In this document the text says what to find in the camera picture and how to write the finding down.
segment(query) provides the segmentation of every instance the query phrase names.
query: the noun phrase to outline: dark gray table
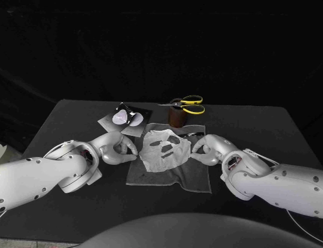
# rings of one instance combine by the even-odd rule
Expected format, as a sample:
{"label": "dark gray table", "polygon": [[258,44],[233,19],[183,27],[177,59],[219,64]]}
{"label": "dark gray table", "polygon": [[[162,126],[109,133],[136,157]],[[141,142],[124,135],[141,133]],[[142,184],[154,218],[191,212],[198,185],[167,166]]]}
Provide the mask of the dark gray table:
{"label": "dark gray table", "polygon": [[[24,158],[40,157],[60,142],[90,141],[105,133],[98,120],[118,102],[62,100],[25,149]],[[154,103],[126,103],[152,110],[149,122],[167,123],[167,107]],[[188,115],[187,125],[206,126],[207,134],[223,136],[279,163],[323,169],[305,139],[281,107],[203,105],[201,115]],[[38,200],[8,210],[0,219],[0,237],[56,242],[83,242],[112,226],[148,215],[174,212],[237,216],[311,238],[292,223],[283,209],[258,197],[242,201],[229,192],[220,165],[209,168],[211,194],[167,187],[128,186],[129,163],[106,165],[99,161],[102,178],[64,194],[56,186]],[[323,220],[294,214],[301,226],[323,238]]]}

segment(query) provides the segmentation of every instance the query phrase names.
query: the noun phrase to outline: gray towel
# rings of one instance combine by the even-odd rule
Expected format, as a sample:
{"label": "gray towel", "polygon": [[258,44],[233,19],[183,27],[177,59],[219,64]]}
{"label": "gray towel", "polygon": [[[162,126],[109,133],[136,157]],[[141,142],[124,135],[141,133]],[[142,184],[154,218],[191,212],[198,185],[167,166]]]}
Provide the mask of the gray towel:
{"label": "gray towel", "polygon": [[[204,126],[188,125],[181,128],[173,128],[167,124],[149,123],[145,126],[141,137],[135,137],[134,144],[136,151],[142,149],[144,135],[149,130],[161,131],[170,129],[174,134],[185,134],[193,132],[204,133]],[[203,136],[191,136],[185,139],[191,142],[191,149],[197,140]],[[187,191],[197,193],[211,193],[210,181],[209,181],[209,167],[203,165],[197,160],[188,158],[188,160],[178,167],[165,170],[164,172],[147,172],[139,157],[129,164],[129,171],[126,176],[126,185],[152,185],[168,186],[178,183],[181,188]]]}

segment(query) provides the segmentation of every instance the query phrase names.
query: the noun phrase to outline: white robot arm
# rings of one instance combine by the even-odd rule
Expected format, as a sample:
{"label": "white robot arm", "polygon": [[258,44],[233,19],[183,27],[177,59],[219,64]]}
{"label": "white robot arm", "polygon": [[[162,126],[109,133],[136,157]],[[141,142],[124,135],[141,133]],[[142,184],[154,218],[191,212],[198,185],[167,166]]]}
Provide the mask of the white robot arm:
{"label": "white robot arm", "polygon": [[269,167],[250,150],[240,151],[211,134],[198,140],[193,152],[201,146],[204,154],[190,157],[210,166],[222,162],[220,179],[237,198],[256,195],[275,207],[323,218],[323,170],[288,164]]}
{"label": "white robot arm", "polygon": [[0,212],[41,198],[56,184],[64,193],[92,184],[102,176],[98,157],[106,164],[119,164],[135,160],[135,155],[131,140],[109,132],[90,142],[62,143],[43,158],[0,164]]}

